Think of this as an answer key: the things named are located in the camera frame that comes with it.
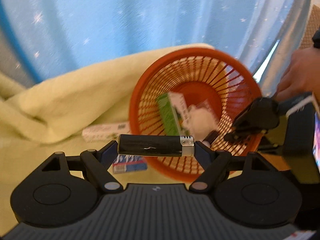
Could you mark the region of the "person's right hand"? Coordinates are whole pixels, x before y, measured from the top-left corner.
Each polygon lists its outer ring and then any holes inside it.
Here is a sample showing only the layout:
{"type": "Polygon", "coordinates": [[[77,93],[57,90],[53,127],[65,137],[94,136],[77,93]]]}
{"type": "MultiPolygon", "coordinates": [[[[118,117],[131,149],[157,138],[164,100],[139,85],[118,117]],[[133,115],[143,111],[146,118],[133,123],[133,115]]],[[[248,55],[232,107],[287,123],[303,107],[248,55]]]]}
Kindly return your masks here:
{"type": "Polygon", "coordinates": [[[319,49],[313,47],[292,54],[277,86],[275,99],[284,101],[304,92],[313,92],[319,100],[319,49]]]}

